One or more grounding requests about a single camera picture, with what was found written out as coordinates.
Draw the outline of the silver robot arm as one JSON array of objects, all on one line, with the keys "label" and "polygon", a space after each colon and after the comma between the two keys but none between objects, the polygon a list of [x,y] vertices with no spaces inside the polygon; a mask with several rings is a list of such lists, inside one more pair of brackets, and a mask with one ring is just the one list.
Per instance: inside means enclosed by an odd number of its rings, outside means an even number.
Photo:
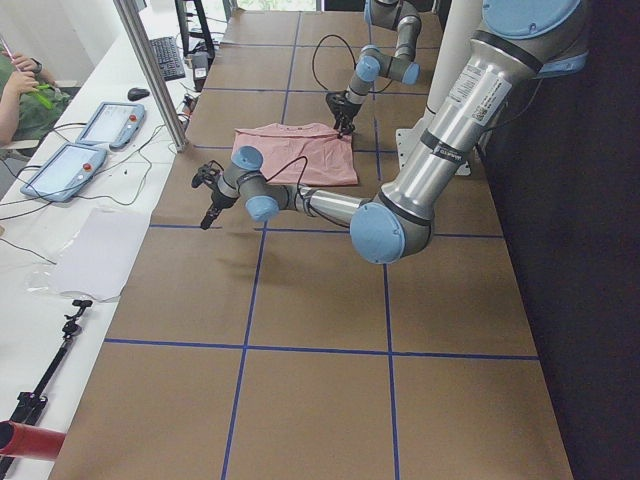
[{"label": "silver robot arm", "polygon": [[364,46],[347,88],[326,94],[325,100],[334,116],[334,129],[339,138],[355,130],[354,118],[379,77],[413,85],[420,73],[420,66],[414,60],[422,22],[411,2],[366,1],[364,18],[371,26],[394,31],[396,48],[393,55],[388,55],[373,44]]},{"label": "silver robot arm", "polygon": [[393,55],[365,46],[348,87],[326,101],[333,126],[272,124],[240,129],[230,164],[208,163],[193,178],[211,191],[201,226],[242,201],[257,222],[284,210],[348,228],[367,261],[389,264],[423,250],[434,229],[434,206],[481,137],[498,125],[522,82],[569,75],[588,55],[588,1],[455,1],[444,26],[425,114],[397,141],[400,170],[370,198],[332,191],[355,182],[350,157],[353,121],[379,78],[416,82],[421,21],[409,1],[369,1],[368,24],[397,34]]}]

